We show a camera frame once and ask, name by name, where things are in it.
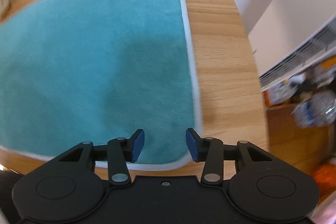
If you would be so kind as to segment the teal microfiber towel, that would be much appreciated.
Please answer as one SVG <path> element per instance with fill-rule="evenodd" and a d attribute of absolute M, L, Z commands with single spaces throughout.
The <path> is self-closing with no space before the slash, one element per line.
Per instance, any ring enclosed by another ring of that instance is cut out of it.
<path fill-rule="evenodd" d="M 133 170 L 172 170 L 202 131 L 186 0 L 37 0 L 1 24 L 1 148 L 49 160 L 141 128 Z"/>

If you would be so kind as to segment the orange cardboard box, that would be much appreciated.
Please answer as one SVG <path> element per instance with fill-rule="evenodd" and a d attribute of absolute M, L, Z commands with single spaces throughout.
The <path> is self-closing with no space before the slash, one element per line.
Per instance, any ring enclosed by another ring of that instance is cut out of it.
<path fill-rule="evenodd" d="M 300 77 L 293 76 L 277 83 L 263 91 L 264 104 L 266 107 L 280 105 L 289 100 L 297 91 L 301 83 Z"/>

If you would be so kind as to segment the white radiator heater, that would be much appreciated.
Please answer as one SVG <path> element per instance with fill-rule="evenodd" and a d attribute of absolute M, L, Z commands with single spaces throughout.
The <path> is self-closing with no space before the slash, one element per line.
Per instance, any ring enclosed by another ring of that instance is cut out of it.
<path fill-rule="evenodd" d="M 259 77 L 263 91 L 335 53 L 335 18 Z"/>

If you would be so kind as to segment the plastic water bottle blue label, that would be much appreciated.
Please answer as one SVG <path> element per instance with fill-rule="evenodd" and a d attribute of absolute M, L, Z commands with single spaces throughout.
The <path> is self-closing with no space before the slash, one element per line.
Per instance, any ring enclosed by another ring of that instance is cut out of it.
<path fill-rule="evenodd" d="M 335 121 L 335 93 L 331 90 L 316 93 L 299 103 L 292 114 L 301 128 L 332 124 Z"/>

